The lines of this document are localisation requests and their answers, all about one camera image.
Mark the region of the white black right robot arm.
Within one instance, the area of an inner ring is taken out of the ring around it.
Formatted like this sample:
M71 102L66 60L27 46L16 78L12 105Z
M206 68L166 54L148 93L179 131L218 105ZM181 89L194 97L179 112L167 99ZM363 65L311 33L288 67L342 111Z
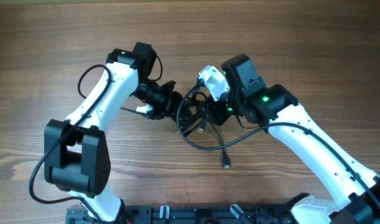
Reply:
M321 129L282 85L266 86L245 54L198 74L211 93L210 118L222 125L244 116L289 149L320 179L331 199L300 194L289 205L297 223L380 223L380 176Z

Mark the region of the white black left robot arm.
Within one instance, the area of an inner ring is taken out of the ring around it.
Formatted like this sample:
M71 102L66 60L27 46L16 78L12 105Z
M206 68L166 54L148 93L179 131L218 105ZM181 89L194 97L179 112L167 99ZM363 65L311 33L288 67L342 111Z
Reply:
M114 49L104 72L84 102L65 120L52 119L44 132L44 178L70 198L80 200L96 223L129 223L122 199L108 185L111 162L106 135L121 106L131 96L146 104L148 119L173 117L181 95L174 81L158 85L149 75L156 51L138 42L132 51Z

